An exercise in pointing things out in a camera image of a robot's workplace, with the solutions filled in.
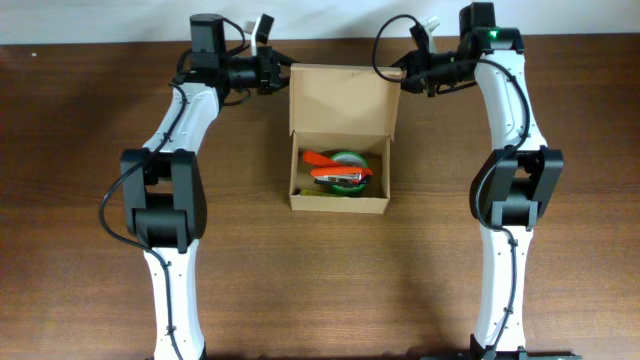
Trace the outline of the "yellow highlighter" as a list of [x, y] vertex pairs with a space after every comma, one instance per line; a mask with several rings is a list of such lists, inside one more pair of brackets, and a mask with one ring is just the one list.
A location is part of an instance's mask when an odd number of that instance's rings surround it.
[[298, 189], [294, 193], [294, 195], [298, 196], [316, 196], [316, 197], [334, 197], [336, 194], [332, 194], [330, 192], [323, 192], [313, 189]]

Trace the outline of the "red utility knife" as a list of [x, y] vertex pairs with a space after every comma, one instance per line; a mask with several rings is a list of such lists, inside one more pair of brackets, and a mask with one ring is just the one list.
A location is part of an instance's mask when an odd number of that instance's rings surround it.
[[315, 167], [339, 167], [341, 163], [336, 162], [324, 155], [313, 151], [305, 151], [302, 155], [303, 161]]

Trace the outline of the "green tape roll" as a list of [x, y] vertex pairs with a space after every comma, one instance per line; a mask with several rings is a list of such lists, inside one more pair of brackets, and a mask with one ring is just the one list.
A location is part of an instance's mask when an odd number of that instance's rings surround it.
[[[330, 157], [330, 159], [347, 166], [358, 166], [363, 168], [369, 167], [368, 162], [361, 155], [350, 151], [335, 153]], [[332, 185], [331, 189], [334, 193], [341, 196], [357, 196], [363, 192], [365, 187], [365, 184], [360, 184], [351, 188]]]

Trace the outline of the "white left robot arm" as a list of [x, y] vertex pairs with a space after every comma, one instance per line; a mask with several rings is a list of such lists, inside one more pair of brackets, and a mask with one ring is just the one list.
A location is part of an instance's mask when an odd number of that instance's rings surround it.
[[196, 258], [207, 204], [198, 152], [236, 91], [271, 94], [288, 86], [281, 69], [293, 59], [268, 46], [273, 17], [262, 14], [229, 49], [219, 14], [190, 17], [191, 47], [176, 64], [169, 108], [152, 137], [120, 159], [129, 242], [148, 266], [156, 321], [156, 359], [203, 359], [206, 341], [197, 309]]

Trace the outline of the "brown cardboard box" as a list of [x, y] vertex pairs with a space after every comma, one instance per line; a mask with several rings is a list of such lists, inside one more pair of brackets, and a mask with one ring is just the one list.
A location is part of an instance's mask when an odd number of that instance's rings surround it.
[[[391, 198], [390, 150], [394, 140], [400, 86], [370, 67], [294, 64], [289, 85], [289, 133], [292, 136], [289, 200], [297, 211], [382, 214]], [[361, 155], [373, 177], [357, 196], [341, 196], [331, 185], [317, 184], [303, 153], [330, 158], [342, 151]], [[298, 196], [298, 189], [336, 194]]]

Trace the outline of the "red stapler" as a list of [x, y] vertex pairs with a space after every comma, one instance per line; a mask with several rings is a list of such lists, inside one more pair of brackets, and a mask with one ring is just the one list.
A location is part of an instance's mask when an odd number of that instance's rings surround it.
[[311, 171], [311, 176], [317, 184], [353, 188], [367, 184], [372, 179], [373, 172], [369, 168], [337, 166], [315, 168]]

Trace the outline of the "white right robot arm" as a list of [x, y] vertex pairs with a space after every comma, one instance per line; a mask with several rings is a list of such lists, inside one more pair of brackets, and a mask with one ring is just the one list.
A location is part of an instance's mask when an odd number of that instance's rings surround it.
[[459, 12], [460, 43], [439, 53], [436, 19], [414, 21], [415, 50], [396, 61], [401, 88], [429, 96], [479, 87], [492, 151], [473, 179], [469, 207], [482, 242], [481, 305], [470, 347], [460, 359], [529, 359], [523, 325], [526, 262], [534, 228], [564, 166], [548, 146], [532, 110], [520, 31], [497, 25], [491, 2]]

